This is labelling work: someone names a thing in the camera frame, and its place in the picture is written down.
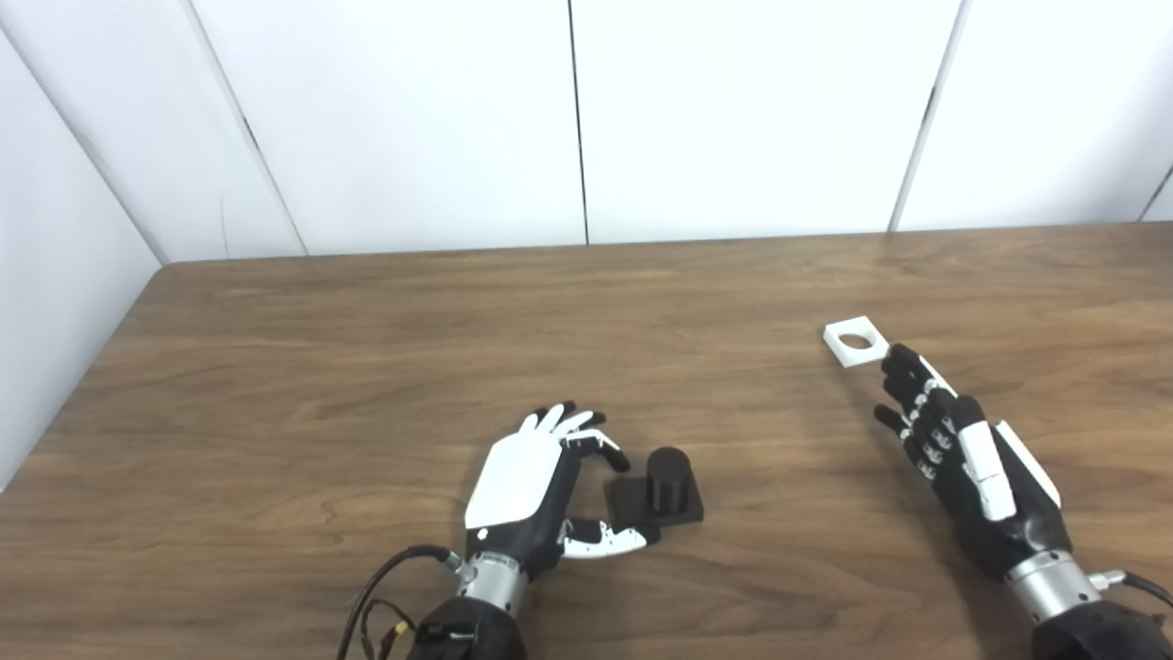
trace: silver cylinder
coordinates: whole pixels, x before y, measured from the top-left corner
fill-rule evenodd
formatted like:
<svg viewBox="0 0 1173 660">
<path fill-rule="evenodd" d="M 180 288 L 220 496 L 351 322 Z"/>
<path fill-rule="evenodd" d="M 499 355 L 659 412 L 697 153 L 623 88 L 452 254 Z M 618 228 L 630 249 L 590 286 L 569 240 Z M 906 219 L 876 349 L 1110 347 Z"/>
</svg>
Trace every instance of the silver cylinder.
<svg viewBox="0 0 1173 660">
<path fill-rule="evenodd" d="M 456 596 L 475 598 L 517 618 L 529 578 L 521 564 L 504 554 L 479 552 L 468 560 Z"/>
<path fill-rule="evenodd" d="M 1099 591 L 1071 554 L 1040 552 L 1006 573 L 1006 583 L 1036 624 L 1100 600 Z"/>
</svg>

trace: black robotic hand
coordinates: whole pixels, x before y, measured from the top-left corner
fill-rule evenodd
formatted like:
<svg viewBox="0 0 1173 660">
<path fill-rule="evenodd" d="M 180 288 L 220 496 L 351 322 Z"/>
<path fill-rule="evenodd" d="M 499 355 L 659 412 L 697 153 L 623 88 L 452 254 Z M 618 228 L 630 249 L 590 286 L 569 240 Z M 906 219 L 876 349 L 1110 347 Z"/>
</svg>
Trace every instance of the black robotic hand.
<svg viewBox="0 0 1173 660">
<path fill-rule="evenodd" d="M 1033 619 L 1036 660 L 1173 659 L 1159 619 L 1099 596 L 1130 580 L 1165 600 L 1168 593 L 1123 571 L 1084 574 L 1059 492 L 1009 424 L 991 428 L 972 397 L 957 396 L 908 347 L 893 346 L 881 368 L 901 411 L 877 406 L 876 420 L 933 482 L 965 556 L 1004 581 Z"/>
<path fill-rule="evenodd" d="M 1009 424 L 991 428 L 972 397 L 957 396 L 908 347 L 895 345 L 881 368 L 903 413 L 877 406 L 876 420 L 931 479 L 962 551 L 983 573 L 1001 580 L 1040 552 L 1071 552 L 1059 492 Z"/>
</svg>

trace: black block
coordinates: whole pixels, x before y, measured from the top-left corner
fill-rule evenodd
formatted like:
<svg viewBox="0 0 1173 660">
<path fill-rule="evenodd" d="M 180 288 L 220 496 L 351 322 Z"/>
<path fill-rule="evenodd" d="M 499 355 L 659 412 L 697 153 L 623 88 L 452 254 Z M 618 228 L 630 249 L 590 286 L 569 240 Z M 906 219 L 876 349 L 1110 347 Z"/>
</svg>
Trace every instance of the black block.
<svg viewBox="0 0 1173 660">
<path fill-rule="evenodd" d="M 653 451 L 647 457 L 647 476 L 615 481 L 606 499 L 617 529 L 647 524 L 671 528 L 705 518 L 692 464 L 676 448 Z"/>
</svg>

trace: white plate with hole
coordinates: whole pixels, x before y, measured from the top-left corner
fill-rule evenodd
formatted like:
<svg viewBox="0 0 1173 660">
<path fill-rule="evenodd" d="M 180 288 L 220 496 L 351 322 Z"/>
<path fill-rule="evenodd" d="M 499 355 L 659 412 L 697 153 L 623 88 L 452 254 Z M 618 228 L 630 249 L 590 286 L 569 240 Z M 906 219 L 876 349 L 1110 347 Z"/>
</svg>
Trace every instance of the white plate with hole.
<svg viewBox="0 0 1173 660">
<path fill-rule="evenodd" d="M 861 338 L 870 346 L 866 349 L 848 347 L 843 343 L 846 336 Z M 823 328 L 822 341 L 827 342 L 827 348 L 835 354 L 839 363 L 845 368 L 883 360 L 883 356 L 888 355 L 888 341 L 883 339 L 883 335 L 866 315 L 856 315 L 828 324 Z"/>
</svg>

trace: black square base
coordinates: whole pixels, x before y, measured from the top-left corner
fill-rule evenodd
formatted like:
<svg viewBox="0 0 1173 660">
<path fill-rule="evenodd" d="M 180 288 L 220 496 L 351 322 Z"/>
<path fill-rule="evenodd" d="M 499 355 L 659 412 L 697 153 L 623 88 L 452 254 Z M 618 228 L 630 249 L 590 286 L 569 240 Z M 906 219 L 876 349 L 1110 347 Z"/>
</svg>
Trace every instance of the black square base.
<svg viewBox="0 0 1173 660">
<path fill-rule="evenodd" d="M 689 479 L 689 496 L 684 511 L 660 516 L 652 511 L 647 503 L 647 478 L 616 479 L 606 494 L 606 506 L 616 528 L 633 528 L 652 524 L 657 528 L 672 528 L 687 523 L 699 523 L 705 519 L 705 505 L 700 502 L 700 490 L 697 481 Z"/>
</svg>

